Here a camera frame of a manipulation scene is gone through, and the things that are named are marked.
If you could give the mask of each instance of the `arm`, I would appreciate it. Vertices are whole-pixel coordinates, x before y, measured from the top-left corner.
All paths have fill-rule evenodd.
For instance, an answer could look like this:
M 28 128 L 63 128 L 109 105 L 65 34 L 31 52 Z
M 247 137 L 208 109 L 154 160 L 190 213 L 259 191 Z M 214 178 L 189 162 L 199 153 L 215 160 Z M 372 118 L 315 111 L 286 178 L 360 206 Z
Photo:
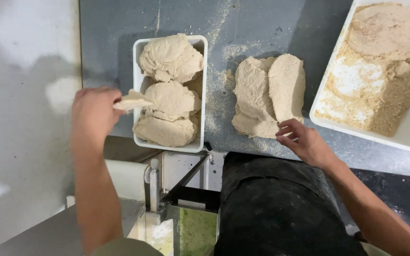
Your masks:
M 279 127 L 276 140 L 324 171 L 369 243 L 392 256 L 410 255 L 410 227 L 338 159 L 316 129 L 295 119 Z
M 86 255 L 122 237 L 120 204 L 103 157 L 105 137 L 123 114 L 113 109 L 118 98 L 121 92 L 108 87 L 83 89 L 72 105 L 77 221 Z

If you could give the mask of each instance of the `hand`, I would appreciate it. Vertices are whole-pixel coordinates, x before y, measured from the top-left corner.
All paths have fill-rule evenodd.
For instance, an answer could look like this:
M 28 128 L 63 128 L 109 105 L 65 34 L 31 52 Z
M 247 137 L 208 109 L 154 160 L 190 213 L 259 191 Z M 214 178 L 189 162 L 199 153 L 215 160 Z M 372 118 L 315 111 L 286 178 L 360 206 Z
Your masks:
M 306 127 L 297 119 L 283 121 L 279 128 L 276 140 L 291 149 L 305 163 L 327 171 L 340 161 L 316 129 Z
M 105 137 L 124 113 L 113 108 L 114 102 L 120 98 L 120 90 L 107 86 L 77 92 L 72 104 L 72 151 L 80 147 L 103 150 Z

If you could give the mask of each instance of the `stainless steel surface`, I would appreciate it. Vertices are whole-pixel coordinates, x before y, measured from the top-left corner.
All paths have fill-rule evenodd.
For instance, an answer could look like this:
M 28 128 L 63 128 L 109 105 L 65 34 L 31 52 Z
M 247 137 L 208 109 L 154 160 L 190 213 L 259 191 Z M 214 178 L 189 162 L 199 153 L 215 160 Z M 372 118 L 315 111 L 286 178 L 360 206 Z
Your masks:
M 141 201 L 120 199 L 122 228 L 129 235 L 144 212 Z M 82 256 L 76 207 L 72 206 L 0 244 L 0 256 Z
M 151 212 L 157 212 L 159 209 L 159 192 L 159 170 L 151 167 L 149 172 L 149 206 Z
M 132 46 L 137 39 L 178 32 L 209 42 L 205 141 L 213 149 L 298 160 L 273 139 L 248 139 L 231 124 L 234 84 L 226 76 L 248 56 L 283 53 L 305 62 L 305 124 L 318 129 L 350 167 L 410 175 L 410 152 L 317 127 L 308 113 L 352 0 L 209 0 L 139 2 L 82 0 L 83 86 L 103 83 L 132 88 Z M 132 116 L 122 117 L 114 134 L 130 137 Z

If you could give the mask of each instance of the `spilled bread crumbs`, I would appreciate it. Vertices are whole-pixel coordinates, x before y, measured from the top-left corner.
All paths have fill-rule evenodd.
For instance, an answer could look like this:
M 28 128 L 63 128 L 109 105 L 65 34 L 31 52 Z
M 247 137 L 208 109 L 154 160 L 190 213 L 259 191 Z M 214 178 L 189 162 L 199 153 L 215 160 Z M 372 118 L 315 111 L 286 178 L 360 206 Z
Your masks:
M 371 33 L 368 30 L 355 31 L 354 28 L 357 36 L 358 33 Z M 388 58 L 358 53 L 358 50 L 352 49 L 355 44 L 352 40 L 357 37 L 350 34 L 351 30 L 339 49 L 314 114 L 316 117 L 393 137 L 403 115 L 410 108 L 410 57 L 393 60 L 393 54 Z M 349 88 L 351 76 L 357 77 L 359 85 L 350 90 L 345 89 Z

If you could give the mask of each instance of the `tray of bread crumbs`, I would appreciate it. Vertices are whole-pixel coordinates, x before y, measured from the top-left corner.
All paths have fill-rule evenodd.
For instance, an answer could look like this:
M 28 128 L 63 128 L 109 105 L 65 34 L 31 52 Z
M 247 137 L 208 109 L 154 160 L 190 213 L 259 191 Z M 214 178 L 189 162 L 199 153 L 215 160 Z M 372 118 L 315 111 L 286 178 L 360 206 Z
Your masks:
M 410 150 L 410 1 L 354 1 L 310 118 Z

